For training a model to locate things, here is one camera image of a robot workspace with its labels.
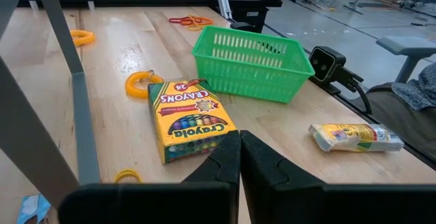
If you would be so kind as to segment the yellow coil wristband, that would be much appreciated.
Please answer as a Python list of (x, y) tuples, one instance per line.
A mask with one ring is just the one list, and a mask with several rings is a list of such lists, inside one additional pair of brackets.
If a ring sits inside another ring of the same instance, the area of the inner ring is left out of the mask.
[(153, 70), (134, 72), (125, 81), (125, 91), (128, 95), (141, 99), (146, 99), (149, 96), (147, 90), (136, 87), (136, 83), (140, 80), (148, 80), (151, 83), (161, 83), (164, 81)]
[(95, 34), (85, 30), (71, 30), (71, 37), (75, 46), (90, 44), (95, 41)]

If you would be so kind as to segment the black table clamp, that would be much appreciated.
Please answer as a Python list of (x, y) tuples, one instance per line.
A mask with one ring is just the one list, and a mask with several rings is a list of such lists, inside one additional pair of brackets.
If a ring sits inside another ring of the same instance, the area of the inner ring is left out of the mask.
[(233, 22), (230, 24), (231, 29), (255, 32), (255, 27), (247, 22)]

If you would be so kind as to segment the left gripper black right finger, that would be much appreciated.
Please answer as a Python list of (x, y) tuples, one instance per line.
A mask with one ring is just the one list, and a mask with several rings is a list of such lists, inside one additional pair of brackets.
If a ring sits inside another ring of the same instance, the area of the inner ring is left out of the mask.
[(241, 131), (241, 176), (252, 224), (320, 224), (326, 183)]

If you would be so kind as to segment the green plastic slotted basket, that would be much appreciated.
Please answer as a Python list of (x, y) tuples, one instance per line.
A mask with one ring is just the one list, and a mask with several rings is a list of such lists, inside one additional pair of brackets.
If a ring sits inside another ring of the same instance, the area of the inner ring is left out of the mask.
[(230, 28), (205, 27), (192, 55), (215, 91), (281, 103), (315, 74), (298, 41)]

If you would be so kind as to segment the yellow rubber band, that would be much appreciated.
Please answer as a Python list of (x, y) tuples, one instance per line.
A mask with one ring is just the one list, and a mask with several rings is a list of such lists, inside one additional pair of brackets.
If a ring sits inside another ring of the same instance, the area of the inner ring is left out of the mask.
[(114, 177), (114, 182), (143, 183), (143, 180), (137, 171), (133, 169), (124, 169)]
[(192, 24), (187, 25), (187, 29), (190, 31), (202, 30), (204, 28), (204, 24), (207, 23), (207, 21), (201, 17), (192, 16), (192, 15), (189, 15), (188, 17), (192, 19)]

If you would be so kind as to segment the grey perforated metal riser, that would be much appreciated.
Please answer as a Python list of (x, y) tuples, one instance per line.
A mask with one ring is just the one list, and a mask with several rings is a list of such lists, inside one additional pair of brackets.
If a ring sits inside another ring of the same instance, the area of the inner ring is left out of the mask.
[(99, 182), (87, 82), (59, 0), (41, 0), (72, 75), (75, 175), (0, 57), (0, 150), (54, 207), (81, 185)]

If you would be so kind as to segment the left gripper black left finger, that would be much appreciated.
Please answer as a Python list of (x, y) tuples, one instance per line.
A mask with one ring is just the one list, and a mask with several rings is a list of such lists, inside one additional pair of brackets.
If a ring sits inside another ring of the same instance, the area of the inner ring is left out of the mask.
[(184, 181), (158, 198), (169, 224), (238, 224), (241, 138), (227, 133)]

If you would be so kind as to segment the orange rubber band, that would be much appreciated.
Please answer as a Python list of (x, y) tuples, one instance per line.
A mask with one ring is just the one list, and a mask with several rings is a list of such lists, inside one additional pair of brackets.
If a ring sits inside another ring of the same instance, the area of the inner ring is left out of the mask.
[(188, 16), (180, 20), (180, 24), (188, 27), (203, 27), (213, 25), (214, 21), (200, 16)]

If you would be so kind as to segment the light blue paper packet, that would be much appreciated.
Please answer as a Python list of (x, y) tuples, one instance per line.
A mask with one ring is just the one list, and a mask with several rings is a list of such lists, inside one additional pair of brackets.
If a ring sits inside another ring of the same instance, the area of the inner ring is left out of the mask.
[(23, 197), (16, 224), (46, 224), (50, 203), (41, 194)]

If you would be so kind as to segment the wrapped white chalk pack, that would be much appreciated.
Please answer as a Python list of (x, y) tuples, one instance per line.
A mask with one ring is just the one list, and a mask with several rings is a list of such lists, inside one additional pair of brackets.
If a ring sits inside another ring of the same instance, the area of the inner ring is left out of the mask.
[(342, 150), (356, 153), (399, 151), (405, 143), (384, 125), (323, 124), (311, 125), (309, 133), (324, 151)]

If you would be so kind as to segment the yellow Crayola crayon box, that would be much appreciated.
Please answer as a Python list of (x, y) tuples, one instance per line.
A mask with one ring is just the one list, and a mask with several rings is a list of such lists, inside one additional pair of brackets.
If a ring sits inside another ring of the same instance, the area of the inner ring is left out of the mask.
[(213, 151), (236, 126), (203, 79), (148, 85), (149, 108), (163, 163)]

